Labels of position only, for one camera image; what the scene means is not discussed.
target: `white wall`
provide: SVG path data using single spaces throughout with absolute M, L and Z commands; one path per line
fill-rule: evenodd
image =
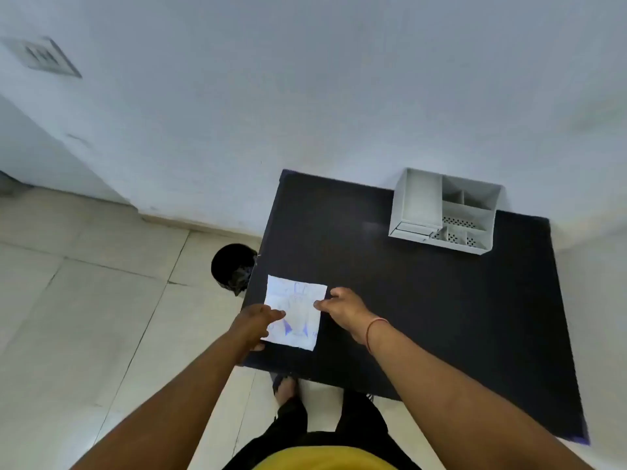
M 44 132 L 2 96 L 0 171 L 29 185 L 124 202 L 63 143 Z
M 592 449 L 627 468 L 627 228 L 557 254 Z
M 152 214 L 260 234 L 281 169 L 503 183 L 570 228 L 627 195 L 627 0 L 0 0 L 83 79 L 0 93 Z

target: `black pants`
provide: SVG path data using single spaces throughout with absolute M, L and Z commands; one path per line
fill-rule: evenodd
M 353 391 L 344 391 L 335 432 L 307 432 L 305 406 L 300 397 L 292 397 L 280 407 L 268 430 L 240 450 L 224 470 L 249 470 L 279 450 L 305 446 L 356 447 L 399 470 L 419 470 L 388 434 L 379 409 L 364 394 Z

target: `white desk organizer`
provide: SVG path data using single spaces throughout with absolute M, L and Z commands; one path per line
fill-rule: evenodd
M 389 236 L 484 254 L 492 249 L 502 186 L 405 168 L 394 190 Z

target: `bracelet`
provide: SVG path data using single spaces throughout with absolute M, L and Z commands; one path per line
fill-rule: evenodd
M 370 344 L 368 344 L 368 332 L 370 332 L 370 327 L 372 326 L 372 324 L 375 321 L 385 321 L 386 323 L 390 323 L 388 320 L 386 320 L 385 318 L 381 318 L 380 316 L 378 316 L 377 318 L 372 318 L 372 320 L 370 321 L 370 323 L 368 323 L 368 327 L 365 329 L 365 349 L 368 350 L 368 353 L 372 354 L 372 351 L 370 349 Z

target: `hand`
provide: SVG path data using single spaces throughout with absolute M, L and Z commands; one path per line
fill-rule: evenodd
M 335 287 L 331 290 L 335 298 L 316 300 L 314 308 L 326 311 L 344 330 L 348 330 L 353 339 L 365 344 L 365 332 L 373 318 L 377 316 L 368 310 L 359 295 L 349 288 Z
M 268 336 L 268 325 L 284 316 L 284 311 L 273 310 L 268 305 L 256 303 L 239 312 L 228 332 L 241 340 L 246 345 L 246 350 L 261 351 L 264 345 L 260 340 Z

